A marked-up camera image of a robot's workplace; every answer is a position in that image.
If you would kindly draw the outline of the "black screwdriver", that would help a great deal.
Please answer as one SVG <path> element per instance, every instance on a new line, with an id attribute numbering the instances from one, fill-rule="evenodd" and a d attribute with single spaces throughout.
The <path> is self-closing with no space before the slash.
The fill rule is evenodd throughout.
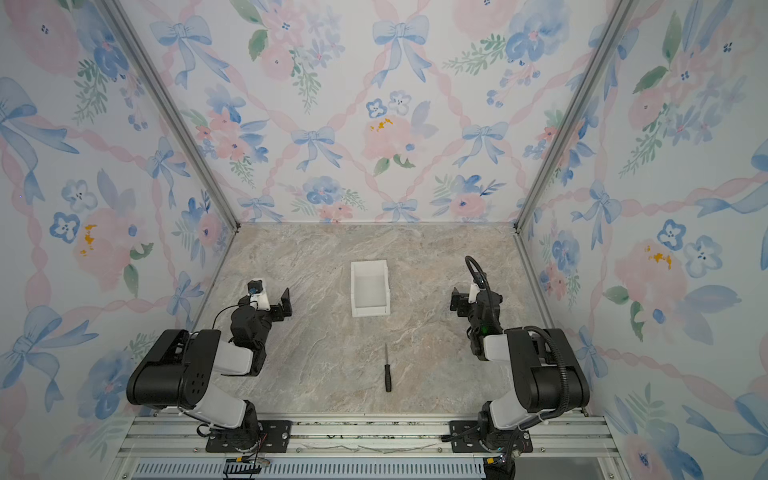
<path id="1" fill-rule="evenodd" d="M 393 383 L 392 383 L 392 375 L 391 375 L 391 364 L 389 361 L 389 349 L 388 345 L 384 345 L 384 385 L 385 385 L 385 391 L 387 393 L 391 393 L 393 390 Z"/>

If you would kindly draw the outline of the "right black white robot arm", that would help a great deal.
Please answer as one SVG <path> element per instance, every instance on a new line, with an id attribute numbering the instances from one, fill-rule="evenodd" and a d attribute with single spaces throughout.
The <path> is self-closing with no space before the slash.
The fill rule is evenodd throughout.
<path id="1" fill-rule="evenodd" d="M 480 361 L 509 368 L 510 390 L 486 402 L 477 420 L 451 421 L 441 438 L 452 451 L 522 454 L 533 451 L 530 430 L 590 401 L 589 386 L 560 329 L 525 326 L 504 329 L 498 320 L 501 295 L 472 286 L 451 292 L 450 310 L 469 322 L 467 338 Z"/>

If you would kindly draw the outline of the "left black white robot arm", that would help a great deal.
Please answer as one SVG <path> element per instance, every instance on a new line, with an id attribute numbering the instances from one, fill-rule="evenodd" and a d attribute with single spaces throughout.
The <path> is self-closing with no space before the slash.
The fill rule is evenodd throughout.
<path id="1" fill-rule="evenodd" d="M 285 453 L 292 422 L 261 420 L 254 404 L 212 383 L 216 374 L 256 377 L 267 359 L 266 342 L 274 323 L 293 314 L 290 290 L 269 302 L 260 280 L 247 284 L 248 294 L 231 312 L 231 339 L 217 329 L 164 331 L 131 374 L 130 404 L 155 410 L 174 407 L 198 422 L 197 434 L 208 453 Z"/>

